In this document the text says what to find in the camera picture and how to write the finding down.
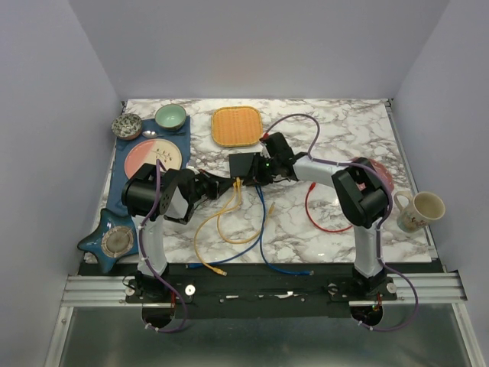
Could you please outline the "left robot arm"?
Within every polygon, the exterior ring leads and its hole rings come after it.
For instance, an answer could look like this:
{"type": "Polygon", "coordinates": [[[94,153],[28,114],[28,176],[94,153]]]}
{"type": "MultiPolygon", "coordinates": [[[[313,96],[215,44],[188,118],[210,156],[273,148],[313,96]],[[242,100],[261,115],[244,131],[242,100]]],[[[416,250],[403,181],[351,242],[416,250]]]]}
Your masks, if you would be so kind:
{"type": "Polygon", "coordinates": [[[150,300],[160,302],[170,290],[168,281],[160,277],[168,265],[164,221],[187,224],[200,203],[218,199],[234,182],[205,170],[163,171],[159,164],[143,164],[125,184],[121,202],[138,232],[138,271],[149,276],[143,292],[150,300]]]}

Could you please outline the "dark network switch box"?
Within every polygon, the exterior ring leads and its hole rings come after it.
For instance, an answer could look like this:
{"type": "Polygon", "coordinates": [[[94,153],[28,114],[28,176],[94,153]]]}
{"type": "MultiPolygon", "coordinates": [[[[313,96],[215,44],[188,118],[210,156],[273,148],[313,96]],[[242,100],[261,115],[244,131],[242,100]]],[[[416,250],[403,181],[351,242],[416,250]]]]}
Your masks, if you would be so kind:
{"type": "Polygon", "coordinates": [[[229,173],[231,178],[244,179],[248,176],[253,165],[255,153],[237,153],[228,156],[229,173]]]}

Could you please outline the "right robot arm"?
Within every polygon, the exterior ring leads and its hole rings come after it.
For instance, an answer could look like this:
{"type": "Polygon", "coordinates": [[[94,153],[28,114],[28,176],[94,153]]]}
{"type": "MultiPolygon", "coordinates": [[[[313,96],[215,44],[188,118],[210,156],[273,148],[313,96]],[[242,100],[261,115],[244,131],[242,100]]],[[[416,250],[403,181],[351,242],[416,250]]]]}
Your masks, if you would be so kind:
{"type": "Polygon", "coordinates": [[[379,291],[376,275],[383,270],[381,226],[392,210],[392,194],[367,158],[328,161],[310,152],[294,153],[281,133],[261,139],[258,153],[248,153],[241,163],[229,160],[233,177],[245,186],[266,186],[281,178],[311,181],[335,190],[346,219],[355,233],[355,263],[359,276],[351,281],[353,294],[367,300],[379,291]]]}

